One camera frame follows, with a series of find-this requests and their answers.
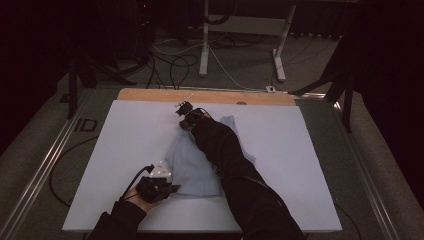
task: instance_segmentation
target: black curtain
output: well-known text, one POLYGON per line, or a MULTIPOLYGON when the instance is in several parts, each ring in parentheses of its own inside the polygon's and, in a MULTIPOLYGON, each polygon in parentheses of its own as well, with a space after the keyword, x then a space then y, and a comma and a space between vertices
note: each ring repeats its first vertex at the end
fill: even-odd
POLYGON ((380 129, 399 168, 424 206, 424 3, 382 1, 356 9, 323 76, 355 77, 355 91, 380 129))
POLYGON ((2 1, 0 6, 0 154, 66 73, 50 2, 2 1))

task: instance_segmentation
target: tripod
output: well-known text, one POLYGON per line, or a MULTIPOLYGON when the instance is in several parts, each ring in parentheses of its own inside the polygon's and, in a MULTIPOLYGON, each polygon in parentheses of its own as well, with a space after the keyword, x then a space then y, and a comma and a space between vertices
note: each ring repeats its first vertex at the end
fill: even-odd
POLYGON ((336 71, 334 73, 321 77, 319 80, 301 89, 288 93, 291 95, 300 96, 329 82, 333 82, 333 84, 331 85, 328 92, 325 94, 324 100, 336 103, 337 100, 339 100, 339 98, 342 96, 343 92, 345 92, 342 122, 344 127, 346 128, 346 131, 351 133, 352 130, 350 128, 350 112, 352 108, 352 96, 354 87, 353 74, 349 73, 348 71, 336 71))

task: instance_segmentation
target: white board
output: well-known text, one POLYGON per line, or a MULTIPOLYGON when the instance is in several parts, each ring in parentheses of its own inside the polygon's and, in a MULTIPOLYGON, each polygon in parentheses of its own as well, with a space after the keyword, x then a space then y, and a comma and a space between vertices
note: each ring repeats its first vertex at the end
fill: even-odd
MULTIPOLYGON (((285 201, 303 231, 341 230, 300 109, 194 103, 212 117, 233 115, 255 166, 285 201)), ((180 131, 173 103, 116 100, 82 177, 63 230, 91 231, 135 174, 164 160, 180 131)), ((143 231, 240 231, 225 198, 168 198, 148 213, 143 231)))

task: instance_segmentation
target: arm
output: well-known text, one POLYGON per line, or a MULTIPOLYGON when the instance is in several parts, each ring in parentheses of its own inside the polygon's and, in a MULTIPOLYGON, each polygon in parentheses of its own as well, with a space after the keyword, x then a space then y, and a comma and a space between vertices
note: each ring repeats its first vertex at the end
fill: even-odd
POLYGON ((203 118, 191 133, 199 149, 218 167, 222 188, 243 230, 243 239, 304 239, 284 202, 244 158, 238 138, 229 127, 203 118))
POLYGON ((136 240, 137 229, 147 212, 160 202, 148 203, 137 196, 132 188, 125 196, 125 201, 115 202, 112 213, 102 213, 89 240, 136 240))

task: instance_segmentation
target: wooden edge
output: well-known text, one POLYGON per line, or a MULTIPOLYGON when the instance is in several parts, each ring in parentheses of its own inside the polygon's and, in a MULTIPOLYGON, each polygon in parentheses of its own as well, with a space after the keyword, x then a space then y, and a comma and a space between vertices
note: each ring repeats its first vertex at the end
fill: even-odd
POLYGON ((286 93, 254 93, 236 91, 196 91, 124 88, 118 100, 180 103, 188 98, 198 103, 228 103, 247 105, 296 106, 294 98, 286 93))

